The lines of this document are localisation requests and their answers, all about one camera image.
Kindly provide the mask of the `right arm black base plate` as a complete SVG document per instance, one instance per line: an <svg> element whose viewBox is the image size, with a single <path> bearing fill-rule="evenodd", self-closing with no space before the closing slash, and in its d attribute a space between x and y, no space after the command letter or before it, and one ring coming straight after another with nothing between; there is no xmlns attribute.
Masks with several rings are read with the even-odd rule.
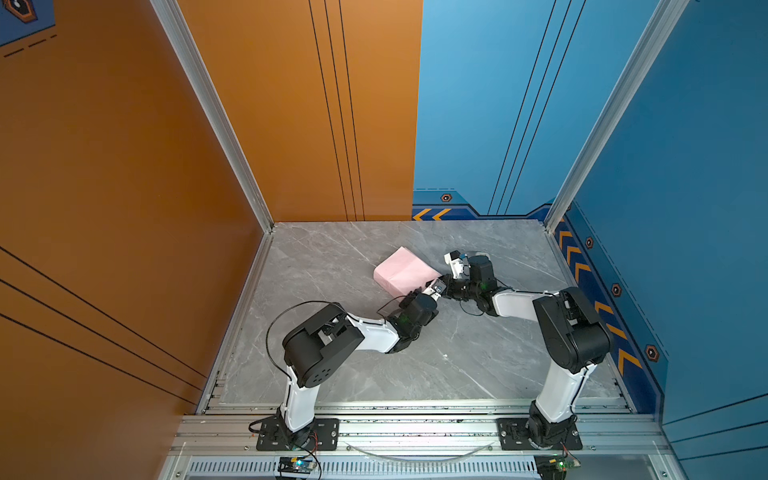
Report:
<svg viewBox="0 0 768 480"><path fill-rule="evenodd" d="M575 417L559 423L538 418L500 418L496 420L496 427L501 448L505 451L583 449Z"/></svg>

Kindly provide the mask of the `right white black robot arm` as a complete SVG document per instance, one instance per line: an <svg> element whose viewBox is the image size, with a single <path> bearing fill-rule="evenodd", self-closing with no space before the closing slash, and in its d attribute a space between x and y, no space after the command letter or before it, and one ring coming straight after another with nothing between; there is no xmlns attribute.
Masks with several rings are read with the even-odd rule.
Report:
<svg viewBox="0 0 768 480"><path fill-rule="evenodd" d="M539 325L550 366L523 432L535 448L565 444L576 433L575 404L586 381L612 350L605 322L578 287L557 292L511 288L496 278L492 261L482 252L454 250L444 255L444 261L451 269L442 277L445 297L472 301L491 317L528 319Z"/></svg>

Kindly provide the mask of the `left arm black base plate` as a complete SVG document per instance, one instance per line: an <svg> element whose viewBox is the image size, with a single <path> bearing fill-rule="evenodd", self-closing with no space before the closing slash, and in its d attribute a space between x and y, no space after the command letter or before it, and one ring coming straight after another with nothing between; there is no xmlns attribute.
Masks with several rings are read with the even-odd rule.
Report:
<svg viewBox="0 0 768 480"><path fill-rule="evenodd" d="M297 432L292 432L283 421L275 416L267 417L249 429L256 434L258 451L335 451L339 440L340 420L338 418L315 418L314 421Z"/></svg>

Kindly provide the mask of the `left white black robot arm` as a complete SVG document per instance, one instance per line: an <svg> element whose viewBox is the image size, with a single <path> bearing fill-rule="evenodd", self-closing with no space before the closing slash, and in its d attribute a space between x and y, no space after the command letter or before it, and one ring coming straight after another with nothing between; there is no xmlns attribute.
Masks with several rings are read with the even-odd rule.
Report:
<svg viewBox="0 0 768 480"><path fill-rule="evenodd" d="M394 354L408 348L438 314L441 292L415 290L385 319L375 321L327 302L282 341L288 383L277 418L291 446L303 447L313 437L320 385L356 351Z"/></svg>

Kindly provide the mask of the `purple wrapping paper sheet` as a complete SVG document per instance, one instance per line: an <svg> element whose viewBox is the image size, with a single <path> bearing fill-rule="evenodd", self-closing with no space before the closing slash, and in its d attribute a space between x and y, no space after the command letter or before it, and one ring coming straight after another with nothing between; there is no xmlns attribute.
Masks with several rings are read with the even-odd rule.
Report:
<svg viewBox="0 0 768 480"><path fill-rule="evenodd" d="M440 273L406 247L398 248L373 272L374 281L392 297L409 294L437 279Z"/></svg>

